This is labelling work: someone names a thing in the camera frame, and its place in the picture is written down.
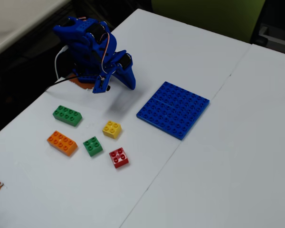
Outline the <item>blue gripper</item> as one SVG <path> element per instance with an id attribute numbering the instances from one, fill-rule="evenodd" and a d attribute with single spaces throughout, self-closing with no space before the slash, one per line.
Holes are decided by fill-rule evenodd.
<path id="1" fill-rule="evenodd" d="M 132 56 L 126 50 L 123 50 L 115 52 L 110 59 L 107 59 L 103 64 L 103 68 L 105 72 L 109 73 L 109 76 L 115 76 L 129 89 L 134 90 L 136 80 L 132 65 Z"/>

